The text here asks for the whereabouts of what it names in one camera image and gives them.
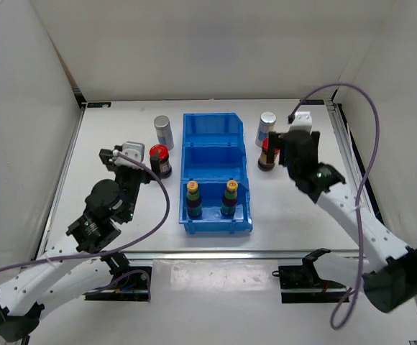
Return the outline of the yellow-cap sauce bottle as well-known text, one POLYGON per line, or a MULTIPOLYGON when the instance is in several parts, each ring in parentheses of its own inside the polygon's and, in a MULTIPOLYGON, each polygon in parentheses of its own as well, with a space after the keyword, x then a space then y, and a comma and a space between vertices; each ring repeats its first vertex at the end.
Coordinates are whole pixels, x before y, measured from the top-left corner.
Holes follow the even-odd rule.
POLYGON ((195 180, 190 180, 187 184, 186 207, 188 215, 192 218, 197 218, 202 214, 201 194, 195 180))
POLYGON ((238 198, 238 182, 236 180, 229 180, 226 183, 226 189, 221 201, 220 211, 225 216, 233 216, 237 207, 238 198))

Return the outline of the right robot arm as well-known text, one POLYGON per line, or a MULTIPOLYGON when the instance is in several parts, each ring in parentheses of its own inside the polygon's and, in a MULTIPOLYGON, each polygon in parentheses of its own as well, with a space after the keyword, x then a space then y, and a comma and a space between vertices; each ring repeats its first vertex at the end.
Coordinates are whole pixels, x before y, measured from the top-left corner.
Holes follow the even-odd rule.
POLYGON ((359 258, 350 260, 317 249, 302 260, 302 281, 313 288, 324 281, 359 288, 376 309, 389 313, 417 296, 417 248, 357 204, 344 176, 319 162, 319 140, 319 132, 270 132, 267 159, 278 158, 297 189, 345 230, 358 245, 359 258))

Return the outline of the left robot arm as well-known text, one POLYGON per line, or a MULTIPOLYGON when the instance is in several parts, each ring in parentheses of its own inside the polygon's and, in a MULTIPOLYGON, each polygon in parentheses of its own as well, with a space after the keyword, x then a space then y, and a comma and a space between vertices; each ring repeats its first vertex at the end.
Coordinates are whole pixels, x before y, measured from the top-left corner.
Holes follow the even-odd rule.
POLYGON ((120 288, 129 276, 149 273, 130 265, 123 248, 106 250, 132 221, 139 188, 160 181, 160 156, 125 142, 101 149, 99 157, 114 179, 98 181, 85 199, 85 208, 64 236, 37 259, 13 264, 18 274, 0 284, 0 337, 8 343, 27 338, 49 313, 81 295, 120 288))

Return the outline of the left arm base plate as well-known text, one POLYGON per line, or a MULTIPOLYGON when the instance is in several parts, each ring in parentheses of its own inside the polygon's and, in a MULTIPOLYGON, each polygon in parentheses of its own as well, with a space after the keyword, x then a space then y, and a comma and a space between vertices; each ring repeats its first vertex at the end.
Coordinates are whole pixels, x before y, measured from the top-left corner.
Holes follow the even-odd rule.
POLYGON ((150 302, 152 267, 129 268, 123 275, 115 275, 104 290, 84 295, 85 300, 108 302, 150 302))

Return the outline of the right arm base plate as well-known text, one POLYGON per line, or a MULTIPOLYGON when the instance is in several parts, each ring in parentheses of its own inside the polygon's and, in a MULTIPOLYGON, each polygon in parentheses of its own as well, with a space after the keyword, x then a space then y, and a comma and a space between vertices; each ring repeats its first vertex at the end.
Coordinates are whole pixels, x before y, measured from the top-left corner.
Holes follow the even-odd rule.
POLYGON ((282 304, 337 303, 348 290, 333 281, 311 281, 301 266, 279 266, 272 276, 279 279, 282 304))

